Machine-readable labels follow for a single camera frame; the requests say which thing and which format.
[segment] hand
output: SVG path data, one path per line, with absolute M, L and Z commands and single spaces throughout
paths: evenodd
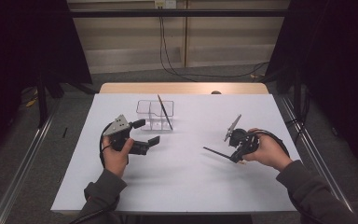
M 110 145 L 109 137 L 103 138 L 103 147 L 107 147 L 103 151 L 103 159 L 105 163 L 105 169 L 117 175 L 118 177 L 123 177 L 124 169 L 127 165 L 127 157 L 132 148 L 133 139 L 127 139 L 124 147 L 121 151 L 116 151 L 112 147 L 107 147 Z
M 259 147 L 254 153 L 242 156 L 246 161 L 258 161 L 278 171 L 282 171 L 292 162 L 273 138 L 264 134 L 258 134 L 257 137 L 259 138 Z

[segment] person's right hand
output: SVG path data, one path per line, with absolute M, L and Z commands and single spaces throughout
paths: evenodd
M 273 138 L 264 134 L 258 134 L 257 137 L 259 138 L 258 149 L 254 153 L 243 155 L 243 159 L 246 161 L 258 161 L 278 171 L 282 171 L 292 162 Z

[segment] wall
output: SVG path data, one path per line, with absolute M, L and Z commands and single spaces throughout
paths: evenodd
M 177 8 L 285 9 L 289 0 L 177 1 Z M 154 1 L 68 0 L 71 9 L 151 9 Z M 159 18 L 74 19 L 91 73 L 159 69 Z M 173 67 L 269 61 L 283 18 L 163 18 Z

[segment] white paper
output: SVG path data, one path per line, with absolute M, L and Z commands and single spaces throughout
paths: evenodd
M 272 95 L 161 94 L 174 101 L 173 131 L 132 130 L 131 137 L 147 141 L 160 135 L 160 143 L 146 156 L 130 155 L 117 211 L 137 214 L 253 213 L 295 211 L 278 172 L 251 161 L 235 164 L 203 147 L 230 156 L 234 147 L 224 142 L 227 128 L 242 114 L 236 128 L 259 128 L 277 135 L 292 160 L 299 160 Z M 118 115 L 136 121 L 139 100 L 156 100 L 156 94 L 95 95 L 74 155 L 52 211 L 81 210 L 84 188 L 97 180 L 103 167 L 99 139 L 103 128 Z

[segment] baseboard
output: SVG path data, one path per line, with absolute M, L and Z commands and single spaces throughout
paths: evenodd
M 194 47 L 188 50 L 186 67 L 239 65 L 268 62 L 275 45 L 247 45 L 223 47 Z M 166 52 L 159 49 L 99 49 L 86 50 L 92 74 L 162 69 L 170 67 Z M 168 48 L 171 66 L 184 67 L 180 48 Z

